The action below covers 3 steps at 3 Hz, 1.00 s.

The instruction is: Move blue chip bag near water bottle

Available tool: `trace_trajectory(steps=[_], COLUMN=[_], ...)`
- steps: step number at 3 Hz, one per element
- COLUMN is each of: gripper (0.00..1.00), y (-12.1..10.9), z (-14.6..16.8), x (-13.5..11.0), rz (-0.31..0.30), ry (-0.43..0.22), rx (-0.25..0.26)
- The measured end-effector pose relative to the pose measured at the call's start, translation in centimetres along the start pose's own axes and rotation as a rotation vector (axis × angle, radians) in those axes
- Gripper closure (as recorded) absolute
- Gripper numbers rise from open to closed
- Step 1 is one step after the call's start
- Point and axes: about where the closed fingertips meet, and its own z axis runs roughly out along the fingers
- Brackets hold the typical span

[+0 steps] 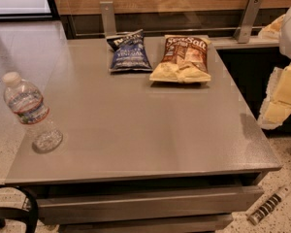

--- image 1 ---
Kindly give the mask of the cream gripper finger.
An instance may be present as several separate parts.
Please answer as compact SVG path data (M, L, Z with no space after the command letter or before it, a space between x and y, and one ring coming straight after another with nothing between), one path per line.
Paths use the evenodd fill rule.
M291 63L281 69L275 67L270 74L257 119L262 129L273 130L291 115Z
M281 15L280 17L275 19L273 22L271 22L270 24L262 28L260 32L258 33L258 37L260 39L278 40L279 32L280 32L284 17L285 15Z

